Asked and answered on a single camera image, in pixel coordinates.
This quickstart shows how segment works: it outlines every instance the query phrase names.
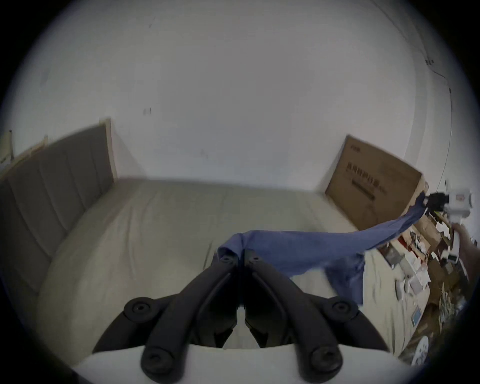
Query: human hand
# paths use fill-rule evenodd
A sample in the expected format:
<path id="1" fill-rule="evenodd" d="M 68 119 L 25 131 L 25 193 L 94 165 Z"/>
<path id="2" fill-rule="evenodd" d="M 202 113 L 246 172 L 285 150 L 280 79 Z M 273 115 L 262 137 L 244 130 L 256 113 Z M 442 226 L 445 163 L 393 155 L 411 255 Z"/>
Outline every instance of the human hand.
<path id="1" fill-rule="evenodd" d="M 468 278 L 472 281 L 480 276 L 480 250 L 471 242 L 471 236 L 465 226 L 452 224 L 452 229 L 460 236 L 460 259 L 467 270 Z"/>

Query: white bed sheet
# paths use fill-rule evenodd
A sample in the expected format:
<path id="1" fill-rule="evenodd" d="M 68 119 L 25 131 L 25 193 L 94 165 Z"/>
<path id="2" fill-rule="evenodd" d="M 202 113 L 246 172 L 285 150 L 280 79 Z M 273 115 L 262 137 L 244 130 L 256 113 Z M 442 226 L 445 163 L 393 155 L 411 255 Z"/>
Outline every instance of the white bed sheet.
<path id="1" fill-rule="evenodd" d="M 61 359 L 88 356 L 135 297 L 180 292 L 215 249 L 250 229 L 348 232 L 353 225 L 324 195 L 186 182 L 119 180 L 60 246 L 39 294 L 37 332 Z M 411 316 L 429 291 L 399 303 L 392 271 L 376 250 L 365 256 L 363 313 L 397 356 L 414 332 Z M 336 293 L 322 270 L 293 278 L 305 292 Z M 254 348 L 241 324 L 227 348 Z"/>

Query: paper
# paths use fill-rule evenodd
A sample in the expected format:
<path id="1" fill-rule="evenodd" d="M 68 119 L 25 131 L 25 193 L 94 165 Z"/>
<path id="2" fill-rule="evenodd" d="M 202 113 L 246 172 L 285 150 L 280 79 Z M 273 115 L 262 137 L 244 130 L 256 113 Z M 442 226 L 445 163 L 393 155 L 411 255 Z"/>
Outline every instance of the paper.
<path id="1" fill-rule="evenodd" d="M 450 240 L 450 229 L 448 228 L 447 224 L 438 222 L 436 228 L 440 233 L 443 233 L 444 236 Z"/>
<path id="2" fill-rule="evenodd" d="M 412 269 L 416 272 L 421 266 L 421 260 L 412 252 L 408 252 L 405 254 L 405 258 L 407 259 L 408 263 L 412 266 Z"/>
<path id="3" fill-rule="evenodd" d="M 423 289 L 425 289 L 427 287 L 427 284 L 431 282 L 430 276 L 426 269 L 420 269 L 419 271 L 417 271 L 417 278 Z"/>

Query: clutter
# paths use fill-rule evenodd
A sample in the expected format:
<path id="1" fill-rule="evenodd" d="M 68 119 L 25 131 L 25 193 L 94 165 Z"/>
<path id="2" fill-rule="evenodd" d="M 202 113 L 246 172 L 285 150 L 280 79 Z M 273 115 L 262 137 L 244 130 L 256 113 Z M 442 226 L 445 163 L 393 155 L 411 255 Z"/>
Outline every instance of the clutter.
<path id="1" fill-rule="evenodd" d="M 401 216 L 427 189 L 415 168 L 347 136 L 325 194 L 362 230 Z"/>
<path id="2" fill-rule="evenodd" d="M 453 290 L 460 282 L 460 274 L 454 264 L 446 263 L 442 267 L 440 263 L 434 259 L 428 262 L 428 272 L 431 279 L 428 302 L 438 306 L 442 295 L 442 287 L 446 291 Z"/>
<path id="3" fill-rule="evenodd" d="M 445 264 L 443 270 L 446 272 L 446 277 L 443 279 L 445 289 L 451 291 L 460 282 L 460 274 L 452 263 Z"/>
<path id="4" fill-rule="evenodd" d="M 445 287 L 442 286 L 442 295 L 440 297 L 440 332 L 446 325 L 450 325 L 455 317 L 455 306 L 452 304 L 452 299 L 448 292 L 445 292 Z"/>
<path id="5" fill-rule="evenodd" d="M 430 244 L 414 226 L 411 226 L 403 232 L 402 238 L 407 244 L 407 247 L 410 247 L 422 261 L 427 259 Z"/>
<path id="6" fill-rule="evenodd" d="M 427 269 L 422 269 L 420 259 L 413 252 L 405 254 L 400 262 L 400 267 L 407 278 L 406 291 L 408 287 L 411 287 L 413 293 L 417 295 L 427 287 L 427 283 L 430 281 Z"/>
<path id="7" fill-rule="evenodd" d="M 424 336 L 420 339 L 415 355 L 413 355 L 412 366 L 423 365 L 428 355 L 428 337 Z"/>
<path id="8" fill-rule="evenodd" d="M 413 225 L 418 232 L 428 241 L 430 249 L 435 250 L 440 244 L 442 237 L 440 232 L 432 221 L 425 215 L 423 215 L 419 221 Z"/>
<path id="9" fill-rule="evenodd" d="M 390 242 L 382 245 L 380 248 L 378 248 L 378 251 L 385 258 L 386 262 L 390 264 L 392 269 L 395 268 L 395 265 L 397 265 L 403 259 L 403 255 L 397 251 Z"/>
<path id="10" fill-rule="evenodd" d="M 444 222 L 437 222 L 435 227 L 442 235 L 444 235 L 447 239 L 450 240 L 450 228 L 447 224 L 445 224 Z"/>
<path id="11" fill-rule="evenodd" d="M 421 318 L 421 310 L 420 308 L 417 306 L 415 308 L 415 311 L 413 312 L 413 315 L 412 315 L 412 324 L 414 327 L 417 326 L 417 324 L 419 323 L 420 321 L 420 318 Z"/>

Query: cardboard box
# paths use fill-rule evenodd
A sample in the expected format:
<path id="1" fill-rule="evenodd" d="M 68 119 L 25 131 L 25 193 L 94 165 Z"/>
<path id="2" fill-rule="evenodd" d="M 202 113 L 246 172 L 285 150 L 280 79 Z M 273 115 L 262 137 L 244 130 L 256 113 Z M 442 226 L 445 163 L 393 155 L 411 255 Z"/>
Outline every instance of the cardboard box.
<path id="1" fill-rule="evenodd" d="M 427 216 L 423 215 L 420 220 L 414 224 L 414 227 L 428 241 L 431 246 L 430 249 L 436 250 L 442 240 L 442 236 L 435 227 L 435 224 L 432 223 Z"/>
<path id="2" fill-rule="evenodd" d="M 347 136 L 325 191 L 359 229 L 396 219 L 428 185 L 403 160 Z"/>
<path id="3" fill-rule="evenodd" d="M 451 263 L 446 263 L 442 269 L 446 274 L 446 277 L 443 280 L 445 290 L 451 291 L 460 282 L 460 274 L 456 270 L 456 266 Z"/>
<path id="4" fill-rule="evenodd" d="M 431 282 L 428 283 L 430 287 L 430 296 L 428 297 L 428 303 L 432 303 L 438 306 L 440 296 L 442 294 L 442 283 L 446 278 L 446 273 L 441 267 L 440 263 L 435 259 L 430 259 L 427 264 L 428 275 Z"/>

